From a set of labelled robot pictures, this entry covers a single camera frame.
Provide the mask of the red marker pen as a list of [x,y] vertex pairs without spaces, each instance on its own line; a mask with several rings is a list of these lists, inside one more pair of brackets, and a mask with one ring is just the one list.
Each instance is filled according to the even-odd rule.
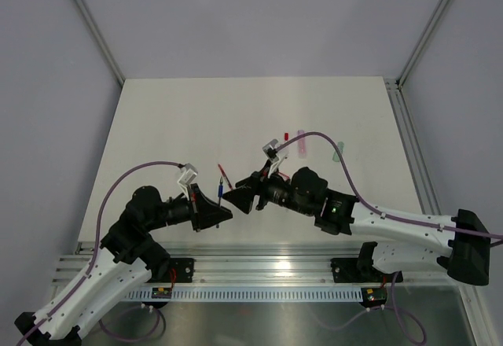
[[232,188],[233,188],[233,185],[232,185],[231,181],[229,180],[229,177],[228,177],[228,175],[226,174],[226,172],[225,172],[225,170],[224,170],[223,166],[222,166],[221,164],[217,164],[217,165],[218,165],[218,169],[221,171],[221,174],[222,174],[223,179],[224,179],[224,180],[225,180],[225,182],[226,182],[226,185],[227,185],[230,189],[232,189]]

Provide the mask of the green highlighter pen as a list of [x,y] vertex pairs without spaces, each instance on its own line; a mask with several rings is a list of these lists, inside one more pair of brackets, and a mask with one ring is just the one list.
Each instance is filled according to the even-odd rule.
[[337,142],[336,143],[336,150],[333,153],[332,160],[336,163],[339,163],[341,161],[341,156],[343,155],[343,150],[344,150],[344,142]]

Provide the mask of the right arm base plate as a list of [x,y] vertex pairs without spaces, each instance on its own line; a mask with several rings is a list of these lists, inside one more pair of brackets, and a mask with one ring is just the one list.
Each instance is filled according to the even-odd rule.
[[335,283],[383,283],[391,282],[394,274],[385,274],[370,262],[358,258],[332,258],[330,260]]

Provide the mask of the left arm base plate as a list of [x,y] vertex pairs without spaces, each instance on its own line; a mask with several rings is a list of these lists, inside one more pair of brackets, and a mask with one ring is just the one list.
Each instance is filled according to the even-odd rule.
[[149,283],[192,283],[195,259],[170,258],[152,271]]

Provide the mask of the pink highlighter pen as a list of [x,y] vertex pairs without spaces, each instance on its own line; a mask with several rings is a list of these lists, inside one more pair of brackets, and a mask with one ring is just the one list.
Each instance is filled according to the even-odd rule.
[[306,146],[306,138],[304,137],[305,131],[298,130],[297,136],[299,137],[297,140],[297,148],[298,148],[298,156],[300,159],[307,158],[307,146]]

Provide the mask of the blue ballpoint pen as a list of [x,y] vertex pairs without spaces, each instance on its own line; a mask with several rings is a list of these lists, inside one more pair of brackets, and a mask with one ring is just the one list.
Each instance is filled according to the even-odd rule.
[[224,183],[224,179],[221,176],[220,179],[219,179],[219,183],[218,183],[218,196],[217,196],[218,197],[218,206],[219,207],[222,207],[222,195],[223,195],[223,190],[224,190],[223,183]]

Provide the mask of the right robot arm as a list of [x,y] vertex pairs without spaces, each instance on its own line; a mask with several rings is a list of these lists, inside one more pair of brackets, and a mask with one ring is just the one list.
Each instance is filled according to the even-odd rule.
[[261,211],[269,203],[314,218],[314,225],[332,235],[382,237],[398,247],[367,241],[357,260],[358,274],[374,280],[381,274],[444,271],[461,283],[486,286],[490,277],[490,238],[479,217],[460,209],[455,216],[400,212],[329,189],[328,182],[308,167],[291,179],[266,169],[239,181],[224,193],[243,213]]

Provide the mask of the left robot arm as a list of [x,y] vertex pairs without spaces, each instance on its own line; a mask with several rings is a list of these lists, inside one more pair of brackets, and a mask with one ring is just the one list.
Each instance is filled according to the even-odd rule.
[[60,294],[36,312],[18,316],[21,341],[32,345],[80,345],[102,317],[130,291],[147,281],[171,278],[176,271],[168,251],[150,234],[189,222],[195,231],[232,219],[192,184],[189,195],[163,201],[153,186],[134,191],[87,265]]

